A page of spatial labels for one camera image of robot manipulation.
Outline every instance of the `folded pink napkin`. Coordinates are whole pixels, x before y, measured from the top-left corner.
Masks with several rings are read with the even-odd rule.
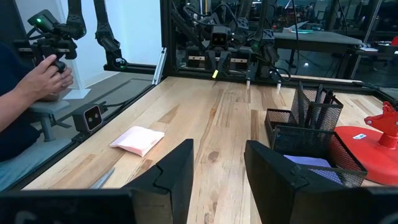
[[[133,126],[118,137],[117,140],[113,141],[109,146],[120,147],[137,155],[144,156],[163,137],[163,132]]]

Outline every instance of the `wooden table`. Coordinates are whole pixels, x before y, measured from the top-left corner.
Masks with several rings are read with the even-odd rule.
[[[195,175],[188,223],[259,223],[243,152],[255,139],[268,145],[268,108],[289,110],[295,90],[169,77],[95,135],[65,156],[26,189],[85,189],[110,168],[104,187],[119,188],[136,178],[186,138],[195,145]],[[338,125],[366,126],[381,114],[373,96],[337,93],[344,104]],[[109,144],[131,126],[165,132],[145,157]]]

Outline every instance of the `hand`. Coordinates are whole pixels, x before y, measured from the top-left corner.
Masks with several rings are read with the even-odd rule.
[[[56,58],[57,56],[51,55],[44,59],[18,83],[14,91],[25,99],[35,102],[51,93],[59,93],[66,89],[69,83],[71,85],[71,71],[66,69],[62,73],[65,78],[62,78],[58,68],[51,65]]]
[[[72,69],[67,68],[62,74],[62,90],[68,88],[70,85],[73,84],[73,76],[72,76]]]

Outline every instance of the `red stand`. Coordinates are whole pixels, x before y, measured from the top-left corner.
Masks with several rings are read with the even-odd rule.
[[[384,102],[383,114],[367,117],[365,123],[383,133],[354,126],[335,131],[368,170],[368,180],[398,186],[398,112]]]

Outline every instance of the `black mesh pencil holder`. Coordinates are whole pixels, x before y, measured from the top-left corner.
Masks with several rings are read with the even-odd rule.
[[[335,98],[331,103],[323,103],[326,93],[327,91],[323,89],[319,101],[321,103],[315,103],[317,90],[296,89],[291,112],[301,128],[324,131],[333,131],[335,129],[343,104]],[[299,95],[301,95],[302,115],[300,115]]]
[[[326,160],[330,167],[301,164],[346,187],[359,187],[368,172],[333,131],[277,125],[271,148],[288,156]]]
[[[275,135],[275,127],[279,126],[298,126],[293,114],[288,110],[277,110],[277,109],[268,109],[265,127],[267,131],[267,137],[269,141],[269,145],[272,148],[272,144],[274,142]]]

